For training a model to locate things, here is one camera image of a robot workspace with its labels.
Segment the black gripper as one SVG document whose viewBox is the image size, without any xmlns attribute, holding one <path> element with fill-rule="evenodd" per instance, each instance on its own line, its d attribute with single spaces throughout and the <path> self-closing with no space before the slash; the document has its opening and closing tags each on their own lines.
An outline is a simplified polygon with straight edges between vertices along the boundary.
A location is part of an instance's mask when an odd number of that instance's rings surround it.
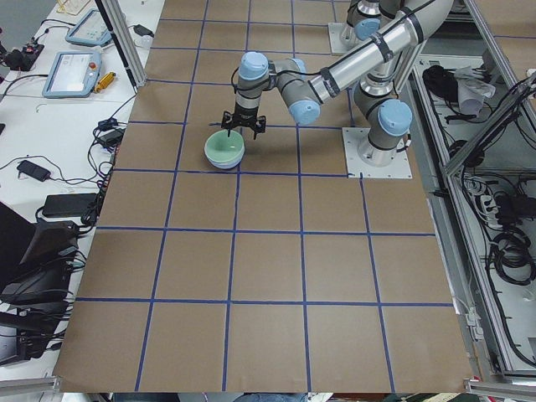
<svg viewBox="0 0 536 402">
<path fill-rule="evenodd" d="M 221 128 L 227 131 L 230 137 L 234 126 L 251 126 L 253 139 L 259 134 L 265 133 L 266 117 L 258 116 L 259 105 L 246 104 L 242 106 L 238 101 L 234 104 L 233 113 L 224 111 L 222 115 Z"/>
</svg>

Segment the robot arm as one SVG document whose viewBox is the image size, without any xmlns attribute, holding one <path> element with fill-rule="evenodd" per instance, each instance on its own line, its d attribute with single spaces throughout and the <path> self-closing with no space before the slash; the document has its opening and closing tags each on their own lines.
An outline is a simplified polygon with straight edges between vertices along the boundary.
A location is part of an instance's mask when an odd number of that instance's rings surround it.
<svg viewBox="0 0 536 402">
<path fill-rule="evenodd" d="M 402 151 L 399 141 L 413 119 L 408 105 L 391 96 L 398 62 L 405 49 L 423 44 L 436 32 L 452 5 L 451 1 L 381 1 L 379 28 L 315 73 L 307 73 L 299 59 L 269 60 L 259 52 L 245 53 L 236 70 L 234 110 L 223 114 L 222 128 L 264 132 L 260 97 L 272 89 L 278 89 L 295 123 L 310 125 L 324 103 L 352 87 L 354 102 L 370 125 L 357 146 L 358 155 L 370 166 L 388 166 Z"/>
<path fill-rule="evenodd" d="M 346 46 L 353 47 L 368 39 L 389 21 L 390 18 L 380 11 L 380 1 L 351 1 L 339 38 Z"/>
</svg>

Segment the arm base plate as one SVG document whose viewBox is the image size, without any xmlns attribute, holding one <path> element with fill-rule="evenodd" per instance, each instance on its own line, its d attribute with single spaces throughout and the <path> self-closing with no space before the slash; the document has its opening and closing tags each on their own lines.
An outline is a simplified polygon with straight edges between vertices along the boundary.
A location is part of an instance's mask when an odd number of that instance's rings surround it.
<svg viewBox="0 0 536 402">
<path fill-rule="evenodd" d="M 353 27 L 346 23 L 329 23 L 327 31 L 333 55 L 345 54 L 357 43 Z"/>
<path fill-rule="evenodd" d="M 369 128 L 344 127 L 343 145 L 350 178 L 412 179 L 410 162 L 404 141 L 396 148 L 382 151 L 369 143 Z"/>
</svg>

